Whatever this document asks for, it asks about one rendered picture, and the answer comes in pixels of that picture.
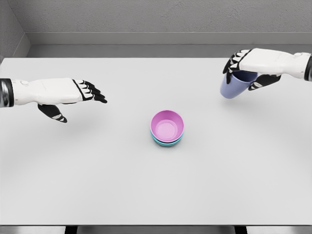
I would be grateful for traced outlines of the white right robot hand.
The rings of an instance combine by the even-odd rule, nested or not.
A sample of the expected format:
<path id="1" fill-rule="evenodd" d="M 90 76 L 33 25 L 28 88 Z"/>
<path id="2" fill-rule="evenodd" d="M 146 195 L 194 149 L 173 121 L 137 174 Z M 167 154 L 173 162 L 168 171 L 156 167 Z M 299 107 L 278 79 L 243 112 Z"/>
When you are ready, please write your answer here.
<path id="1" fill-rule="evenodd" d="M 285 52 L 269 49 L 240 50 L 231 55 L 223 69 L 226 83 L 230 84 L 231 76 L 236 71 L 260 74 L 249 86 L 250 91 L 276 83 L 284 72 L 287 56 Z"/>

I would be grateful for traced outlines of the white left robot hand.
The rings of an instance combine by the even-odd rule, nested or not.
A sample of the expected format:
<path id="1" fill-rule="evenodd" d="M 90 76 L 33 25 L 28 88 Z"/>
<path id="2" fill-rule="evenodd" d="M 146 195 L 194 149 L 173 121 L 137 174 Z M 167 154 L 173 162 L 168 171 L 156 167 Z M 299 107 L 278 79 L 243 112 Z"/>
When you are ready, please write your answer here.
<path id="1" fill-rule="evenodd" d="M 67 119 L 57 107 L 58 104 L 74 104 L 80 101 L 107 103 L 105 96 L 94 84 L 71 78 L 52 78 L 39 81 L 35 102 L 47 117 L 66 123 Z"/>

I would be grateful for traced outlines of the blue-purple cup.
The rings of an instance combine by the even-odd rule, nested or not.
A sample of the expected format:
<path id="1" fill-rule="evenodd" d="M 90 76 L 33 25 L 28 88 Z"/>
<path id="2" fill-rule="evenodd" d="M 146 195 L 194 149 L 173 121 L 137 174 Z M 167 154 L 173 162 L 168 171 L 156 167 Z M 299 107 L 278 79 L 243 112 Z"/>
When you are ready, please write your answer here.
<path id="1" fill-rule="evenodd" d="M 258 73 L 248 71 L 235 71 L 231 74 L 231 81 L 226 83 L 226 77 L 222 81 L 220 93 L 223 97 L 232 99 L 244 92 L 258 77 Z"/>

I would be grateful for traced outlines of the pink bowl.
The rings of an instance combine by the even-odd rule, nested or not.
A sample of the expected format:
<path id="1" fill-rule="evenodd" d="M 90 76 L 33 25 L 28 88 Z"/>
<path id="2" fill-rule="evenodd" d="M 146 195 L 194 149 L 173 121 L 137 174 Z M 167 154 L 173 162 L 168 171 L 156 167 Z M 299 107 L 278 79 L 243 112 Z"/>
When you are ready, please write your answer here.
<path id="1" fill-rule="evenodd" d="M 172 143 L 184 134 L 184 120 L 180 114 L 172 110 L 157 112 L 151 119 L 150 132 L 160 142 Z"/>

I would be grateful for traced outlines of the teal bowl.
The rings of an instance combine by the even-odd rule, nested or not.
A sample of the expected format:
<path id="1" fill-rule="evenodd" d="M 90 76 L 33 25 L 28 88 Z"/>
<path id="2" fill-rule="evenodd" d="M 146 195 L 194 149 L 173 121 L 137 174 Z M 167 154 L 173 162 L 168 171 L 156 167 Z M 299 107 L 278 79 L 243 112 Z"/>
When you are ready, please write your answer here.
<path id="1" fill-rule="evenodd" d="M 164 147 L 171 147 L 171 146 L 174 146 L 176 145 L 178 142 L 181 141 L 181 139 L 183 138 L 183 135 L 181 135 L 180 138 L 178 138 L 177 140 L 173 141 L 173 142 L 162 142 L 160 140 L 158 140 L 154 135 L 153 133 L 151 132 L 151 136 L 153 138 L 153 140 L 160 146 L 164 146 Z"/>

